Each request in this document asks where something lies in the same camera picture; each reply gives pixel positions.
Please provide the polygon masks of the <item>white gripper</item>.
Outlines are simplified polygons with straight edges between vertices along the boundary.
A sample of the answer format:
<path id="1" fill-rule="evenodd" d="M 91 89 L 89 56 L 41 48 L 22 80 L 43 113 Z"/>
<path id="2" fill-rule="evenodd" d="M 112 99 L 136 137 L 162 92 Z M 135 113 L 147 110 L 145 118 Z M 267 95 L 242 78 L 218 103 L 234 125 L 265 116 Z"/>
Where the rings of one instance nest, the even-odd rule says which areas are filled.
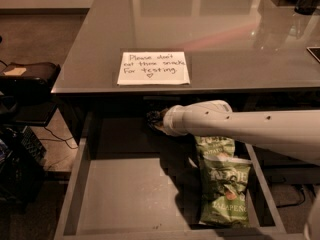
<path id="1" fill-rule="evenodd" d="M 188 131 L 185 127 L 184 116 L 189 112 L 187 106 L 176 105 L 169 108 L 165 108 L 160 111 L 160 115 L 163 117 L 163 123 L 155 123 L 155 128 L 163 130 L 169 136 L 185 136 Z"/>

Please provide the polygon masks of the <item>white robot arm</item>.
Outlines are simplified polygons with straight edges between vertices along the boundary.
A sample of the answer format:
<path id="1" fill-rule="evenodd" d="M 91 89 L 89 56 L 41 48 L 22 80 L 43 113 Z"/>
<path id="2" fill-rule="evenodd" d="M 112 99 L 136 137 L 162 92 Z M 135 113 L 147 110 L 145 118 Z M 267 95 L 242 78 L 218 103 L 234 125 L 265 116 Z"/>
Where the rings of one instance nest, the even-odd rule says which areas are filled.
<path id="1" fill-rule="evenodd" d="M 235 112 L 223 100 L 175 105 L 159 112 L 169 136 L 222 136 L 320 165 L 320 111 Z"/>

